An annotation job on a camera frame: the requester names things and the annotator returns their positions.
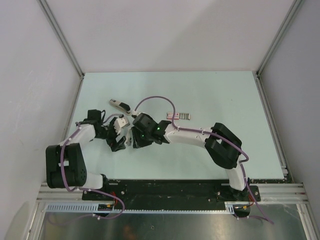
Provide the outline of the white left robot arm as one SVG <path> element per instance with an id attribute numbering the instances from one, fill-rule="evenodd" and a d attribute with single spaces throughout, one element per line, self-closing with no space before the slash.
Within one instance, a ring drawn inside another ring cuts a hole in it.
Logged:
<path id="1" fill-rule="evenodd" d="M 46 148 L 46 183 L 49 188 L 70 192 L 77 188 L 93 189 L 93 194 L 100 200 L 110 196 L 107 177 L 87 170 L 83 150 L 94 139 L 105 140 L 112 152 L 124 150 L 126 137 L 117 138 L 130 122 L 122 114 L 112 114 L 109 124 L 105 125 L 104 117 L 104 110 L 88 110 L 87 118 L 76 123 L 71 136 Z"/>

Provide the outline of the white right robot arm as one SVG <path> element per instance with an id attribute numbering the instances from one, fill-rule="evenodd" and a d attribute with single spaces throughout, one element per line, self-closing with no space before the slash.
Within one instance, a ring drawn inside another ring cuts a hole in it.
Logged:
<path id="1" fill-rule="evenodd" d="M 237 201 L 248 196 L 248 178 L 242 170 L 242 162 L 246 162 L 248 156 L 242 151 L 242 141 L 224 124 L 217 122 L 207 129 L 183 128 L 169 120 L 156 122 L 148 114 L 141 113 L 134 119 L 131 132 L 135 149 L 153 143 L 186 144 L 205 149 L 213 162 L 225 169 L 231 196 Z"/>

